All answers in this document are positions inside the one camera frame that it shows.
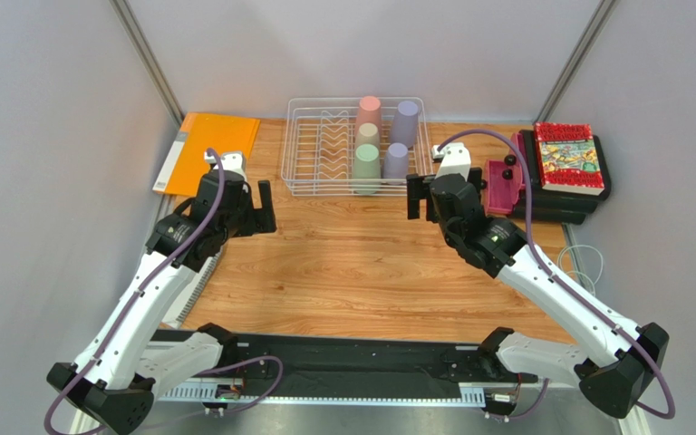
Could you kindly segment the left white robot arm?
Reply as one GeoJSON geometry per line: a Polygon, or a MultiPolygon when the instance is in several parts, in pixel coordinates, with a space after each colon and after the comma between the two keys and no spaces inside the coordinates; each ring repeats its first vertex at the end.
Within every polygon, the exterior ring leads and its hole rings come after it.
{"type": "Polygon", "coordinates": [[[49,371],[60,397],[102,430],[130,434],[164,393],[195,375],[239,367],[237,337],[215,324],[153,357],[143,354],[171,305],[230,238],[276,231],[271,185],[257,186],[259,208],[242,175],[205,174],[197,195],[156,223],[139,269],[97,336],[73,362],[49,371]]]}

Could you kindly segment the purple cup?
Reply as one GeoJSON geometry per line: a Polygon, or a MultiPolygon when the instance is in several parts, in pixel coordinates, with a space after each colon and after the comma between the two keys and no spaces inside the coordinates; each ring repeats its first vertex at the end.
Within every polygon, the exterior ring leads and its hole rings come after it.
{"type": "Polygon", "coordinates": [[[382,178],[386,184],[402,184],[408,174],[409,149],[399,142],[392,143],[386,150],[382,164],[382,178]]]}
{"type": "Polygon", "coordinates": [[[411,149],[419,125],[420,108],[415,101],[401,101],[394,113],[389,132],[390,143],[400,143],[411,149]]]}

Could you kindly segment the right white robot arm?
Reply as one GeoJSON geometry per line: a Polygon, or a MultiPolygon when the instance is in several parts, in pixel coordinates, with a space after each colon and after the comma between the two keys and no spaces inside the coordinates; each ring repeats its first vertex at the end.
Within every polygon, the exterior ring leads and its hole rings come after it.
{"type": "Polygon", "coordinates": [[[495,329],[479,347],[481,357],[515,374],[527,373],[576,386],[600,411],[617,419],[658,382],[669,420],[676,408],[661,367],[668,333],[656,323],[643,326],[599,302],[565,275],[513,221],[489,217],[479,186],[460,174],[406,178],[408,217],[420,215],[439,225],[446,244],[468,265],[508,285],[562,326],[575,344],[534,339],[511,328],[495,329]]]}

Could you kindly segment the beige cup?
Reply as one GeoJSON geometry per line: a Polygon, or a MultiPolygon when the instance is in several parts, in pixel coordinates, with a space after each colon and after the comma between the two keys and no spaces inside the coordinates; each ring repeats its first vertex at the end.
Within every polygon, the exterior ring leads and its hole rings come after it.
{"type": "Polygon", "coordinates": [[[381,132],[373,122],[362,123],[355,129],[355,146],[372,145],[375,149],[380,149],[381,132]]]}

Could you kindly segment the green cup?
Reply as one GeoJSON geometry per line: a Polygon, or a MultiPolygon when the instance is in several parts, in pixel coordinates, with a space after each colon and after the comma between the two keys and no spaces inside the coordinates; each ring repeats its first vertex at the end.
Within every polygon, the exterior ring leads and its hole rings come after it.
{"type": "Polygon", "coordinates": [[[381,165],[379,149],[364,143],[353,155],[352,190],[356,195],[372,195],[380,187],[381,165]]]}

